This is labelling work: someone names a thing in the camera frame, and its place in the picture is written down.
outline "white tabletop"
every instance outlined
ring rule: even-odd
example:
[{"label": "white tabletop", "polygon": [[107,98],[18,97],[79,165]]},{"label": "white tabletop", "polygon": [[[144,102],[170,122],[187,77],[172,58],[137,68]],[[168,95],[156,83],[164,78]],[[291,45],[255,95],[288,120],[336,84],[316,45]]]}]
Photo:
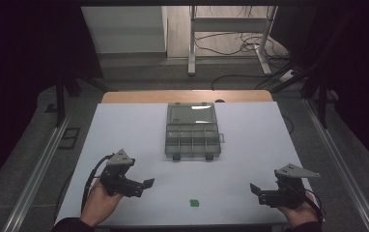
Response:
[{"label": "white tabletop", "polygon": [[[166,103],[99,104],[57,221],[79,217],[91,170],[106,155],[124,148],[136,163],[127,178],[155,178],[142,197],[125,197],[101,225],[162,226],[284,223],[283,215],[259,205],[249,183],[275,190],[274,169],[301,166],[276,102],[216,103],[224,134],[214,161],[173,162],[164,154]],[[311,189],[307,180],[306,188]],[[199,207],[191,207],[197,199]]]}]

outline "metal rail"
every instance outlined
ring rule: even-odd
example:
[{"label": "metal rail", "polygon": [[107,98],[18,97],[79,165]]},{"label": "metal rail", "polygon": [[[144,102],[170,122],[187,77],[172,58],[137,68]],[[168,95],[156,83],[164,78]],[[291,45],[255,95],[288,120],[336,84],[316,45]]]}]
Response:
[{"label": "metal rail", "polygon": [[43,150],[43,154],[41,155],[40,160],[38,161],[31,174],[30,179],[28,180],[24,190],[16,201],[10,217],[8,218],[6,225],[3,228],[4,232],[15,232],[18,231],[21,227],[21,224],[28,213],[31,203],[34,200],[35,195],[37,194],[38,188],[43,181],[43,176],[45,175],[46,169],[48,168],[65,131],[65,128],[70,121],[70,117],[71,110],[69,110],[69,113],[66,115],[62,124],[58,128],[55,128],[55,130],[53,131],[45,149]]},{"label": "metal rail", "polygon": [[362,220],[365,223],[365,226],[368,228],[369,231],[369,202],[366,199],[364,193],[360,189],[359,185],[357,184],[353,174],[350,171],[350,168],[345,163],[343,157],[341,156],[340,151],[338,150],[337,146],[335,145],[332,137],[330,136],[327,129],[324,129],[323,125],[320,123],[317,117],[317,110],[315,106],[310,100],[302,100],[307,113],[310,115],[311,120],[313,121],[320,137],[322,138],[324,144],[326,145],[326,149],[332,159],[332,162],[335,165],[341,179],[347,188],[350,197],[353,199],[356,208]]}]

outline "green marker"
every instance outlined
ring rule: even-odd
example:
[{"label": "green marker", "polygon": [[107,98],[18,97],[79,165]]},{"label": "green marker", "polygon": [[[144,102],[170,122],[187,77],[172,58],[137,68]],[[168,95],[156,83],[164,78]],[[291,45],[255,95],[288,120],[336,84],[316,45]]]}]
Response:
[{"label": "green marker", "polygon": [[199,201],[196,199],[190,199],[190,206],[191,207],[199,207]]}]

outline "person's arm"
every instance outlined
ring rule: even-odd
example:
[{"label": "person's arm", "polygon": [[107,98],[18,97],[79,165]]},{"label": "person's arm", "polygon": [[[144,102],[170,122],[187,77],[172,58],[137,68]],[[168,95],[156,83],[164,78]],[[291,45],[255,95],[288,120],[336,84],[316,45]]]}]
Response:
[{"label": "person's arm", "polygon": [[[308,192],[307,197],[312,201],[314,200],[312,195]],[[295,209],[287,207],[277,207],[281,213],[286,217],[292,232],[321,232],[321,224],[318,222],[317,214],[314,209],[304,202]]]},{"label": "person's arm", "polygon": [[97,179],[89,192],[81,217],[67,217],[60,220],[52,232],[94,231],[95,226],[106,220],[115,211],[122,197],[124,196],[120,193],[109,196]]}]

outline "wire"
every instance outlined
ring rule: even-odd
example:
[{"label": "wire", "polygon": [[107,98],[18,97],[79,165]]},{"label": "wire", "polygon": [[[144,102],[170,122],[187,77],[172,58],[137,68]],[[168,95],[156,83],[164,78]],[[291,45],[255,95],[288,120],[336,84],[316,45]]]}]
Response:
[{"label": "wire", "polygon": [[222,36],[222,35],[232,35],[232,34],[239,34],[239,33],[238,32],[223,32],[223,33],[211,34],[211,35],[204,36],[204,37],[199,37],[199,38],[194,37],[194,40],[199,41],[199,40],[203,40],[203,39],[206,39],[206,38],[209,38],[209,37]]},{"label": "wire", "polygon": [[315,199],[320,207],[320,210],[323,210],[323,212],[326,214],[326,211],[324,211],[323,209],[323,202],[321,202],[321,198],[314,191],[307,189],[307,188],[305,190],[311,192],[315,196]]},{"label": "wire", "polygon": [[197,44],[196,41],[194,41],[194,44],[202,50],[208,50],[208,51],[220,54],[220,55],[234,55],[234,54],[237,54],[237,53],[241,52],[242,48],[243,48],[243,46],[241,46],[241,49],[239,49],[238,51],[234,51],[234,52],[231,52],[231,53],[223,53],[223,52],[216,51],[216,50],[213,50],[213,49],[210,49],[210,48],[207,48],[207,47],[200,46],[199,44]]},{"label": "wire", "polygon": [[264,87],[270,87],[272,84],[274,84],[275,82],[277,82],[281,78],[281,75],[279,75],[280,73],[284,73],[285,71],[290,69],[292,66],[293,66],[293,62],[289,61],[285,66],[283,66],[281,69],[279,69],[273,75],[271,75],[269,79],[266,79],[266,80],[258,83],[256,85],[255,89],[257,90],[257,89],[262,89]]},{"label": "wire", "polygon": [[92,169],[91,171],[91,174],[89,175],[88,177],[88,180],[86,181],[86,184],[85,184],[85,188],[83,190],[83,196],[82,196],[82,204],[81,204],[81,212],[85,206],[85,203],[86,203],[86,200],[88,199],[88,193],[89,193],[89,189],[91,187],[91,183],[92,181],[94,180],[95,178],[95,174],[97,173],[97,169],[100,167],[100,165],[105,161],[105,160],[109,160],[113,157],[113,154],[112,155],[109,155],[109,156],[105,156],[104,158],[102,158],[98,164],[95,166],[94,169]]},{"label": "wire", "polygon": [[221,75],[217,78],[215,78],[212,83],[211,83],[211,89],[214,91],[214,84],[221,78],[224,77],[247,77],[247,78],[257,78],[257,77],[267,77],[266,75],[243,75],[243,74],[225,74],[225,75]]},{"label": "wire", "polygon": [[238,17],[242,13],[243,10],[244,10],[244,6],[241,7],[241,11],[237,14],[236,17]]},{"label": "wire", "polygon": [[272,61],[279,61],[279,60],[284,60],[284,61],[288,61],[288,58],[269,58],[267,59],[267,61],[269,62],[269,65],[271,65],[272,67],[276,68],[276,69],[281,69],[283,68],[283,66],[277,66],[274,65],[274,63]]},{"label": "wire", "polygon": [[[295,194],[297,194],[298,196],[300,196],[301,195],[301,190],[304,190],[304,195],[303,195],[303,200],[309,205],[309,206],[311,206],[311,208],[313,208],[313,210],[315,211],[315,213],[317,214],[317,219],[318,219],[318,223],[320,224],[320,225],[322,225],[323,224],[323,221],[324,221],[324,215],[323,215],[323,209],[322,209],[322,204],[321,204],[321,199],[313,192],[313,191],[311,191],[311,190],[308,190],[308,189],[306,189],[306,188],[302,188],[302,189],[294,189],[294,188],[292,188],[291,186],[289,186],[289,185],[287,185],[286,183],[284,183],[284,182],[280,182],[280,181],[278,181],[277,182],[277,184],[280,184],[280,185],[282,185],[282,186],[284,186],[285,188],[287,188],[287,189],[289,189],[289,190],[291,190],[291,191],[293,191]],[[305,192],[306,191],[310,191],[311,193],[313,193],[314,194],[314,196],[316,197],[316,198],[318,198],[317,200],[319,200],[320,201],[320,205],[319,206],[317,206],[315,203],[314,203],[314,201],[312,201],[310,198],[308,198],[306,195],[305,195]]]},{"label": "wire", "polygon": [[212,16],[214,16],[214,14],[212,12],[212,6],[209,6],[209,11],[211,12]]},{"label": "wire", "polygon": [[241,36],[240,36],[240,40],[242,41],[242,46],[247,47],[247,51],[245,51],[245,52],[256,50],[259,46],[259,44],[256,43],[257,40],[250,43],[249,40],[253,40],[254,37],[252,36],[252,34],[247,34],[247,36],[243,36],[242,33],[241,33]]},{"label": "wire", "polygon": [[291,121],[291,119],[289,119],[287,116],[285,116],[284,114],[281,114],[281,116],[285,119],[285,120],[287,120],[289,123],[290,123],[290,125],[291,125],[291,128],[288,130],[288,134],[292,134],[293,133],[293,131],[294,131],[294,123],[293,123],[293,121]]},{"label": "wire", "polygon": [[283,57],[283,56],[280,56],[278,55],[276,52],[275,52],[275,48],[274,48],[274,41],[270,40],[270,39],[267,39],[268,42],[271,43],[271,50],[272,50],[272,53],[274,55],[269,55],[267,53],[267,50],[265,49],[265,52],[266,52],[266,56],[269,57],[269,58],[272,58],[272,59],[290,59],[289,57]]},{"label": "wire", "polygon": [[56,220],[56,218],[58,217],[58,214],[59,214],[59,205],[60,205],[59,202],[61,201],[61,198],[62,198],[62,195],[64,193],[65,187],[70,182],[72,175],[73,175],[73,171],[70,173],[70,175],[68,176],[67,180],[65,180],[65,183],[61,187],[61,190],[60,190],[60,193],[58,195],[58,198],[57,198],[57,201],[56,201],[56,205],[55,205],[54,220]]},{"label": "wire", "polygon": [[251,16],[251,10],[253,10],[253,6],[250,6],[250,11],[248,12],[248,16],[247,17],[250,17]]}]

